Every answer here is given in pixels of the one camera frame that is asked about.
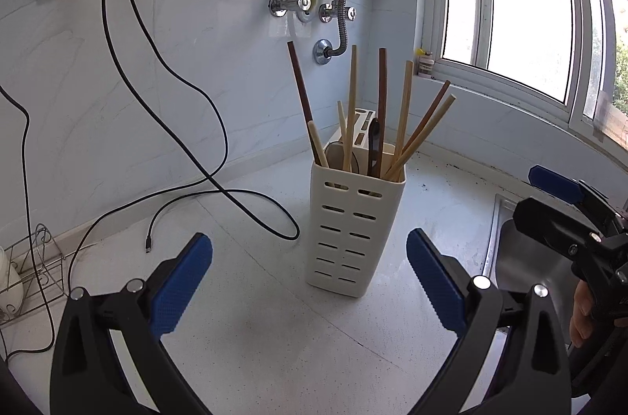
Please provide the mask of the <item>person right hand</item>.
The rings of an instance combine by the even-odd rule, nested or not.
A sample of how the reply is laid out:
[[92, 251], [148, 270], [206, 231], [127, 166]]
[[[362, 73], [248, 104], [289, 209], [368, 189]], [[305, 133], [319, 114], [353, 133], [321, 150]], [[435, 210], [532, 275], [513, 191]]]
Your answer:
[[586, 282], [580, 280], [574, 293], [573, 313], [571, 313], [570, 332], [571, 344], [580, 348], [593, 332], [591, 313], [594, 306], [593, 296]]

